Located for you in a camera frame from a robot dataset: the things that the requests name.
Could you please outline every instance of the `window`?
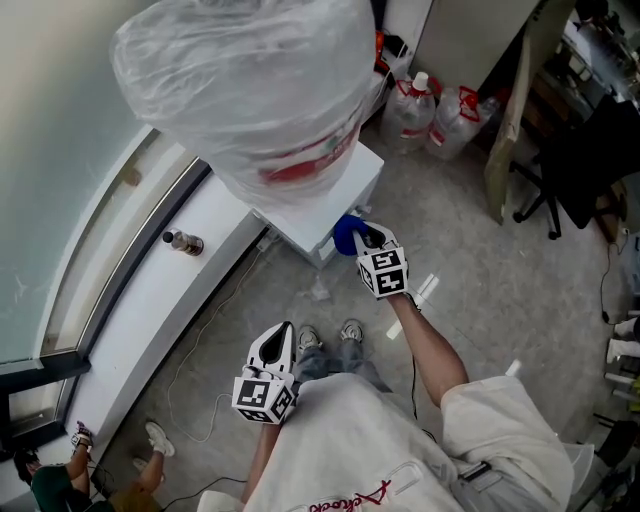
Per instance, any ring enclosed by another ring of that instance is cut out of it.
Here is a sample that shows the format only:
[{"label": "window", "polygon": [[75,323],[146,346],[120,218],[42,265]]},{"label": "window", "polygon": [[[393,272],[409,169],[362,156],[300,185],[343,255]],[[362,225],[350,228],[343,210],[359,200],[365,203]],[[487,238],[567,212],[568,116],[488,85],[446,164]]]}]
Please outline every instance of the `window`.
[{"label": "window", "polygon": [[0,7],[5,448],[37,447],[64,433],[74,389],[120,293],[211,172],[140,123],[113,75],[114,32],[153,3]]}]

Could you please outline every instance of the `cable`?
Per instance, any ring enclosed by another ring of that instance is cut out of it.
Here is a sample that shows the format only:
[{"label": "cable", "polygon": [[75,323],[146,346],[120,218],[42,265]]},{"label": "cable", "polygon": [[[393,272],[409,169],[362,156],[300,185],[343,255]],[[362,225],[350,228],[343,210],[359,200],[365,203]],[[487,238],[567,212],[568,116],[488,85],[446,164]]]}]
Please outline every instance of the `cable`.
[{"label": "cable", "polygon": [[616,254],[620,256],[622,254],[622,251],[624,251],[624,248],[627,246],[627,242],[629,241],[629,231],[625,231],[625,234],[626,234],[626,238],[624,240],[624,243],[622,244],[622,247],[619,247],[617,242],[611,242],[607,246],[607,271],[602,275],[602,279],[600,280],[600,313],[602,316],[602,320],[604,321],[604,323],[608,325],[616,325],[616,323],[615,322],[611,323],[609,321],[609,314],[604,310],[604,299],[602,297],[602,287],[604,286],[605,277],[607,277],[607,274],[609,274],[609,271],[611,270],[611,246],[615,246]]},{"label": "cable", "polygon": [[220,393],[217,398],[216,398],[216,403],[213,407],[213,414],[211,415],[211,424],[209,426],[209,433],[207,434],[207,436],[204,439],[196,439],[195,437],[193,437],[189,432],[187,432],[186,430],[184,430],[180,425],[178,425],[178,423],[176,422],[175,418],[173,417],[173,408],[171,407],[171,388],[173,387],[173,385],[176,383],[176,380],[178,380],[178,375],[180,374],[180,370],[182,369],[182,367],[184,366],[184,363],[187,361],[187,359],[189,359],[189,356],[191,354],[193,354],[196,350],[196,348],[198,348],[198,344],[200,343],[200,338],[202,337],[202,333],[204,333],[204,331],[207,329],[207,327],[209,327],[209,325],[211,324],[211,322],[213,322],[213,319],[216,317],[216,315],[218,314],[218,311],[220,311],[220,308],[222,306],[224,306],[225,304],[227,304],[228,302],[230,302],[238,293],[238,290],[240,289],[240,286],[242,285],[242,282],[244,281],[244,278],[247,277],[247,275],[249,274],[249,272],[251,272],[251,269],[253,268],[253,266],[256,264],[256,261],[258,261],[258,258],[260,257],[261,253],[258,253],[258,255],[255,257],[255,259],[253,260],[253,263],[251,263],[251,266],[247,269],[247,271],[242,275],[242,277],[240,278],[240,281],[238,281],[238,285],[236,286],[236,289],[234,290],[234,292],[231,294],[231,297],[229,297],[227,300],[225,300],[222,304],[220,304],[216,310],[213,312],[213,316],[209,319],[209,321],[204,325],[204,327],[202,329],[200,329],[200,332],[198,333],[198,337],[196,338],[196,343],[193,345],[193,348],[189,351],[189,353],[184,357],[184,359],[182,360],[182,362],[180,363],[180,366],[178,366],[178,369],[176,370],[176,374],[173,377],[173,380],[171,381],[171,384],[169,384],[169,387],[167,388],[167,402],[169,403],[169,414],[171,415],[171,421],[173,422],[174,426],[180,431],[182,432],[185,436],[187,436],[189,439],[191,439],[194,443],[206,443],[209,438],[211,437],[211,434],[213,432],[213,422],[216,419],[216,413],[218,412],[218,402],[220,401],[220,398],[222,398],[223,396],[228,396],[231,397],[231,395],[229,393]]},{"label": "cable", "polygon": [[239,483],[239,484],[246,484],[247,483],[246,480],[237,480],[235,478],[230,478],[228,476],[221,476],[220,478],[216,478],[213,482],[211,482],[210,484],[206,485],[205,487],[200,489],[197,493],[192,494],[191,496],[185,496],[184,498],[176,498],[175,500],[170,501],[169,504],[166,507],[164,507],[160,512],[164,512],[165,510],[167,510],[176,501],[188,500],[188,499],[191,499],[191,498],[195,498],[198,494],[200,494],[201,492],[206,491],[209,487],[211,487],[214,484],[217,484],[221,480],[229,480],[230,482],[236,482],[236,483]]},{"label": "cable", "polygon": [[413,417],[418,421],[418,408],[416,407],[416,358],[411,356],[413,366],[413,379],[411,380],[411,404],[413,405]]}]

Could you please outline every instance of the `gray floor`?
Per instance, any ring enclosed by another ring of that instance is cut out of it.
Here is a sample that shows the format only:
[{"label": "gray floor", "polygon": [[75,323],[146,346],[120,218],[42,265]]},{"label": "gray floor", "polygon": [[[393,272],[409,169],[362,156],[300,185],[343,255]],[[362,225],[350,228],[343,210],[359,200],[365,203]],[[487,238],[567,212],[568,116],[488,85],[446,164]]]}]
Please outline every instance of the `gray floor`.
[{"label": "gray floor", "polygon": [[[459,351],[472,378],[504,373],[514,359],[520,359],[521,378],[555,431],[566,442],[585,436],[591,413],[605,407],[610,394],[602,379],[610,328],[600,319],[598,294],[607,248],[595,225],[577,230],[561,212],[563,236],[552,242],[543,210],[526,223],[515,224],[510,217],[513,205],[519,205],[531,189],[513,176],[513,197],[500,227],[485,213],[486,155],[477,148],[442,163],[425,153],[388,154],[375,126],[363,132],[361,140],[386,162],[369,218],[398,236],[414,287],[430,274],[438,279],[423,314]],[[217,476],[246,476],[258,428],[231,411],[228,398],[222,398],[211,438],[195,443],[172,424],[167,388],[201,328],[254,257],[178,344],[113,440],[102,464],[117,486],[135,477],[132,456],[149,455],[143,430],[148,418],[166,428],[177,448],[177,455],[166,464],[166,482],[157,492],[161,504],[196,492]],[[624,295],[618,258],[613,261],[605,302],[615,317],[623,308]],[[330,299],[315,300],[311,289],[317,280],[329,290]],[[386,302],[369,296],[354,262],[336,257],[317,272],[279,242],[258,254],[240,292],[221,309],[182,368],[171,392],[176,420],[192,435],[205,437],[216,396],[231,391],[249,345],[271,325],[282,320],[298,327],[311,323],[331,345],[348,317],[364,322],[370,359],[387,384],[408,399],[411,359],[406,342],[402,334],[394,340],[386,336],[395,321],[393,312]],[[417,397],[420,423],[439,437],[438,410],[420,385]],[[223,482],[214,488],[239,495],[242,486]],[[172,512],[195,510],[196,505],[195,499],[179,502]]]}]

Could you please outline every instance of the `white cable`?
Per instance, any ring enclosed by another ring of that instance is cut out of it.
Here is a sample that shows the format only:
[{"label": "white cable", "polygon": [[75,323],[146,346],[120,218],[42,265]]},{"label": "white cable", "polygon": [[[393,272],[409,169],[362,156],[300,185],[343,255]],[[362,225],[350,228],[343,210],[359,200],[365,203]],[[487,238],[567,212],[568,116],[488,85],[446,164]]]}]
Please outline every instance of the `white cable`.
[{"label": "white cable", "polygon": [[225,304],[227,304],[229,301],[231,301],[236,296],[236,294],[238,293],[238,290],[240,289],[240,285],[244,281],[244,278],[247,277],[247,274],[249,274],[249,272],[251,271],[253,266],[256,264],[256,261],[258,261],[259,257],[260,257],[260,253],[258,253],[258,255],[253,260],[253,263],[251,264],[251,266],[247,269],[247,271],[240,278],[240,281],[238,282],[238,286],[236,286],[236,289],[231,294],[231,297],[229,297],[227,300],[225,300],[222,304],[220,304],[216,308],[216,310],[213,312],[213,316],[204,325],[204,327],[202,329],[200,329],[200,332],[198,333],[198,337],[196,338],[195,345],[189,351],[189,353],[184,357],[184,359],[180,363],[180,366],[178,366],[178,369],[176,370],[176,375],[175,375],[175,377],[173,377],[173,380],[171,381],[171,384],[169,384],[169,387],[167,388],[167,402],[169,403],[169,414],[171,415],[171,421],[173,422],[174,426],[180,432],[182,432],[185,436],[187,436],[189,439],[191,439],[194,443],[206,443],[209,440],[209,438],[211,437],[211,434],[213,432],[213,422],[216,419],[216,413],[218,412],[218,402],[220,401],[220,398],[222,398],[223,396],[231,397],[231,395],[229,393],[220,393],[218,395],[218,397],[216,398],[216,403],[215,403],[215,405],[213,407],[213,414],[211,415],[211,424],[209,426],[209,433],[207,434],[207,437],[205,437],[204,439],[196,439],[191,434],[189,434],[189,432],[187,432],[180,425],[178,425],[178,423],[176,422],[175,418],[173,417],[173,408],[171,407],[171,388],[173,387],[173,385],[175,384],[176,380],[178,379],[178,375],[180,374],[180,370],[182,369],[182,366],[184,365],[184,363],[187,361],[187,359],[189,359],[189,356],[191,354],[193,354],[193,352],[196,350],[196,348],[198,348],[198,344],[200,343],[200,337],[202,336],[202,333],[207,329],[207,327],[209,327],[209,324],[211,324],[211,322],[213,322],[213,319],[218,314],[218,311],[220,311],[220,308],[222,306],[224,306]]}]

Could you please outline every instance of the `wall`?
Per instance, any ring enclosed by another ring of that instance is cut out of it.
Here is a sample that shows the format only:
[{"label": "wall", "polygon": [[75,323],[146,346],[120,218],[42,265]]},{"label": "wall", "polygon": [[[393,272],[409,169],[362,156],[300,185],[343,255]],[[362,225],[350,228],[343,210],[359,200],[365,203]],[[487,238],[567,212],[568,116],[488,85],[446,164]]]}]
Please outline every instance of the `wall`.
[{"label": "wall", "polygon": [[538,0],[434,0],[413,69],[478,89]]},{"label": "wall", "polygon": [[76,221],[140,130],[108,57],[114,31],[154,0],[0,5],[0,362],[31,357]]}]

